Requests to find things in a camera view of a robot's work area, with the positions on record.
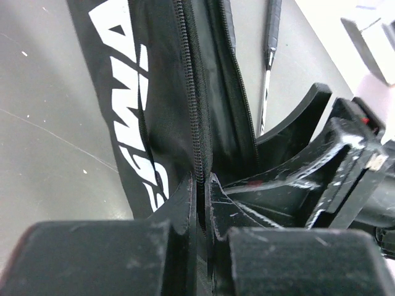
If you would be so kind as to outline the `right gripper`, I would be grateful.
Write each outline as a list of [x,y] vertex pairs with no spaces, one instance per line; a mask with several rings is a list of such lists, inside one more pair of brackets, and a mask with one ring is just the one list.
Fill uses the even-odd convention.
[[341,150],[300,152],[308,145],[331,95],[327,85],[314,83],[284,120],[257,138],[261,160],[287,161],[225,186],[225,194],[294,218],[296,225],[307,229],[347,229],[393,160],[381,144],[384,124],[359,97],[337,99],[331,113],[331,123],[340,128],[344,156]]

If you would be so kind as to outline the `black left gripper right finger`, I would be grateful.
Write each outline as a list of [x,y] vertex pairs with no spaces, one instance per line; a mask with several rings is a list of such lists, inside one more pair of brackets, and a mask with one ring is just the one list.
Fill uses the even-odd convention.
[[373,237],[359,230],[276,228],[206,182],[214,295],[393,295]]

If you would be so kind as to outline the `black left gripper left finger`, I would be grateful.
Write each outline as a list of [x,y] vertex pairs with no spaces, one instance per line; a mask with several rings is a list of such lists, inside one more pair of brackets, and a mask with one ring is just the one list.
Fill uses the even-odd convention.
[[196,180],[142,220],[30,226],[1,275],[2,295],[195,295]]

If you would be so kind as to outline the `black Crossway racket bag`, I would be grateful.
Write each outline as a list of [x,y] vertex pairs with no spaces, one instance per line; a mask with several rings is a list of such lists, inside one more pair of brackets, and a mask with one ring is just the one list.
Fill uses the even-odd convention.
[[259,170],[229,1],[67,5],[134,218],[186,175],[203,201],[211,174],[226,185]]

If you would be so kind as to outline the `silver badminton racket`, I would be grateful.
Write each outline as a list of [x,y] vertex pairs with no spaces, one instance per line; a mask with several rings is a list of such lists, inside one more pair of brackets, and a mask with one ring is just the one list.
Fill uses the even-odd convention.
[[268,103],[268,92],[270,86],[270,75],[275,59],[275,53],[278,47],[278,35],[280,29],[281,19],[281,5],[282,0],[271,0],[267,6],[267,17],[264,34],[264,64],[265,64],[265,76],[264,76],[264,90],[263,98],[260,105],[260,118],[259,118],[259,129],[257,135],[261,136],[265,132],[265,122],[267,116],[267,103]]

